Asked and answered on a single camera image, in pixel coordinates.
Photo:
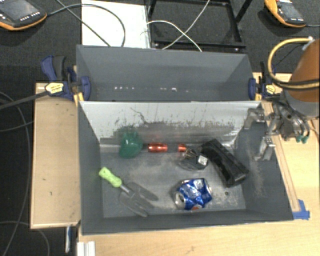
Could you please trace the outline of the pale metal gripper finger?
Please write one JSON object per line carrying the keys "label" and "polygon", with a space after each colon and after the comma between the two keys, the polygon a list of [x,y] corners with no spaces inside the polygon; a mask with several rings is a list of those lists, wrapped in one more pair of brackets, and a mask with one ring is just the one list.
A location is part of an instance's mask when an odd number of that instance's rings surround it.
{"label": "pale metal gripper finger", "polygon": [[247,110],[247,117],[244,121],[243,128],[248,130],[253,123],[264,123],[265,120],[265,112],[262,108],[249,108]]}
{"label": "pale metal gripper finger", "polygon": [[258,153],[254,156],[255,161],[269,161],[272,157],[275,144],[270,136],[264,136],[259,145]]}

